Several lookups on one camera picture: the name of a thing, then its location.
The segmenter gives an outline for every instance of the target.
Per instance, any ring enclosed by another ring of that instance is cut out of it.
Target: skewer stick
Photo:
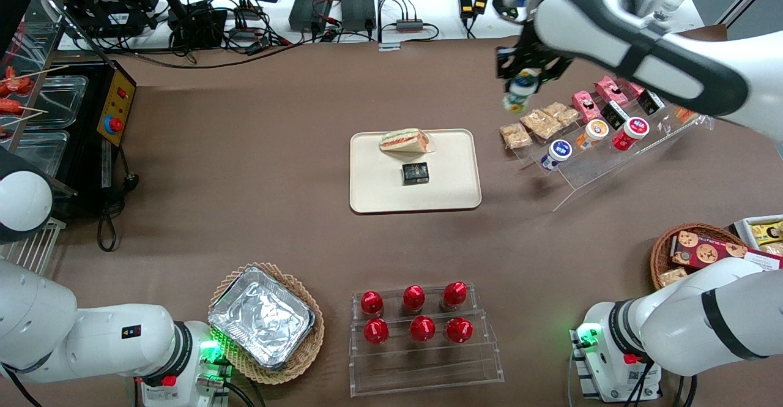
[[[45,111],[45,110],[42,110],[42,111],[39,111],[37,113],[31,114],[30,116],[26,116],[24,118],[14,119],[13,121],[9,122],[8,124],[0,125],[0,127],[8,127],[9,125],[14,125],[17,122],[27,121],[28,119],[33,118],[34,116],[37,116],[37,115],[40,115],[40,114],[45,114],[45,113],[48,113],[48,112]]]
[[[61,69],[66,69],[66,67],[68,67],[68,65],[67,65],[67,64],[66,64],[66,65],[64,65],[64,66],[60,66],[60,67],[52,67],[51,69],[41,70],[41,72],[33,72],[33,73],[31,73],[31,74],[27,74],[27,75],[17,75],[17,76],[16,76],[16,77],[14,77],[14,78],[25,78],[25,77],[31,77],[31,76],[34,76],[34,75],[41,75],[41,74],[45,74],[45,73],[47,73],[47,72],[51,72],[52,70],[61,70]],[[11,81],[12,79],[13,79],[13,78],[6,78],[6,79],[2,79],[2,80],[0,80],[0,84],[3,84],[3,83],[5,83],[6,81]]]

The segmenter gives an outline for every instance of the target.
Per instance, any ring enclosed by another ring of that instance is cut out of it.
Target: beige tray
[[[355,212],[470,209],[481,203],[481,184],[466,129],[425,130],[436,151],[413,154],[381,151],[386,132],[356,133],[351,138],[351,208]],[[403,164],[427,162],[427,184],[403,185]]]

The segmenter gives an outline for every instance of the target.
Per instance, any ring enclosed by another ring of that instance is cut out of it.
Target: red bottle
[[[410,323],[410,337],[419,343],[426,343],[436,335],[436,324],[432,318],[419,315]]]
[[[389,337],[389,328],[386,321],[380,318],[373,318],[364,324],[364,339],[370,345],[380,345]]]
[[[362,296],[362,312],[370,317],[381,317],[384,314],[384,299],[375,291],[368,291]]]
[[[467,299],[467,285],[462,282],[453,282],[443,290],[441,295],[441,309],[457,310],[459,305]]]
[[[403,313],[416,315],[425,306],[425,291],[419,285],[408,286],[403,292]]]
[[[448,321],[445,325],[445,337],[453,343],[462,343],[470,340],[473,335],[473,323],[462,318],[455,317]]]

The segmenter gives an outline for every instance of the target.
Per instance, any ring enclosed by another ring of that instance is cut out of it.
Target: aluminum foil tray
[[[220,296],[208,320],[258,365],[280,370],[310,333],[316,314],[277,280],[249,267]]]

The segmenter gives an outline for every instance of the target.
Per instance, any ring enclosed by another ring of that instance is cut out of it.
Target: brown tablecloth
[[[307,45],[252,64],[173,70],[130,58],[139,83],[125,150],[139,188],[117,220],[120,248],[95,245],[95,223],[64,231],[55,279],[81,307],[160,304],[205,320],[221,279],[253,260],[302,280],[325,316],[313,367],[267,404],[565,405],[568,329],[599,301],[652,290],[648,255],[666,228],[727,225],[780,212],[783,163],[758,134],[696,129],[555,214],[567,189],[503,149],[495,45],[513,39],[403,45]],[[200,64],[229,53],[199,54]],[[604,72],[577,62],[532,106],[568,103]],[[349,207],[349,139],[362,131],[467,128],[483,203],[431,214],[357,215]],[[366,289],[476,284],[500,343],[504,384],[349,399],[349,298]],[[779,357],[700,376],[697,406],[779,405]],[[577,405],[596,405],[574,394]],[[676,379],[661,401],[670,405]],[[29,384],[47,407],[126,405],[117,376]],[[25,405],[7,381],[3,405]]]

